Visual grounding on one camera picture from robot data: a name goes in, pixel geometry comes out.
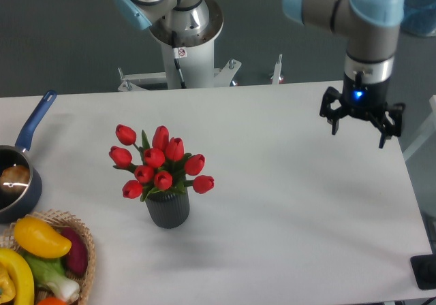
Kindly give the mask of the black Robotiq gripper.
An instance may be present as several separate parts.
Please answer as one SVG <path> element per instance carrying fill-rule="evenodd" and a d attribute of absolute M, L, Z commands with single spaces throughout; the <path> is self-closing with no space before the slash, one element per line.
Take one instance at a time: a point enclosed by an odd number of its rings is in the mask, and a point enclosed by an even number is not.
<path fill-rule="evenodd" d="M 342 94 L 332 86 L 326 89 L 322 97 L 320 116 L 331 125 L 333 135 L 339 130 L 339 121 L 346 116 L 370 121 L 380 132 L 379 148 L 383 148 L 392 136 L 401 137 L 405 104 L 386 103 L 390 79 L 367 84 L 363 82 L 360 74 L 357 77 L 356 82 L 344 75 Z M 333 109 L 332 104 L 335 101 L 339 102 L 339 106 Z"/>

